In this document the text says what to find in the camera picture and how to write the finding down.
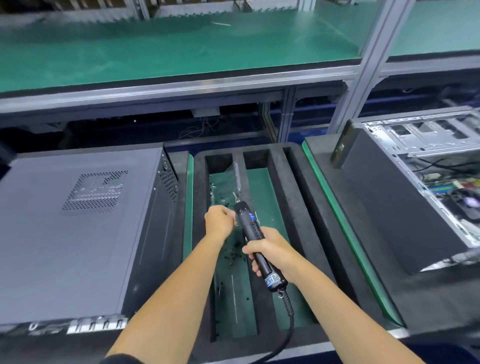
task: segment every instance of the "person's right arm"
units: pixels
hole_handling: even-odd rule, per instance
[[[344,364],[424,363],[295,251],[277,230],[266,227],[261,230],[265,239],[249,242],[243,252],[250,259],[252,253],[262,253],[300,289]],[[260,277],[255,261],[252,268]]]

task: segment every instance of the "person's left arm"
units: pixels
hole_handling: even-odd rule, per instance
[[[107,356],[128,354],[145,364],[185,364],[197,337],[220,248],[235,213],[212,206],[205,237],[158,288],[113,344]]]

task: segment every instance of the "electric screwdriver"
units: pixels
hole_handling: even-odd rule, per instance
[[[235,213],[237,214],[238,223],[240,224],[243,233],[247,239],[261,240],[264,235],[258,226],[255,215],[251,212],[248,204],[235,195]],[[283,276],[280,269],[275,267],[272,263],[265,259],[262,253],[253,253],[253,257],[257,262],[258,269],[262,273],[262,278],[265,280],[270,292],[280,292],[287,288],[288,282]]]

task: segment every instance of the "person's left hand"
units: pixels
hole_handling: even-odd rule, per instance
[[[223,242],[228,238],[235,223],[235,212],[223,205],[210,206],[205,214],[205,235]]]

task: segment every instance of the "ventilation grille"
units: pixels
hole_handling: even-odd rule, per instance
[[[61,209],[92,213],[112,211],[127,173],[127,170],[120,170],[82,174]]]
[[[177,197],[177,193],[175,192],[175,185],[177,184],[177,181],[175,180],[175,175],[173,174],[172,168],[168,166],[167,170],[162,170],[161,177],[163,184],[170,194],[170,197],[175,201]]]

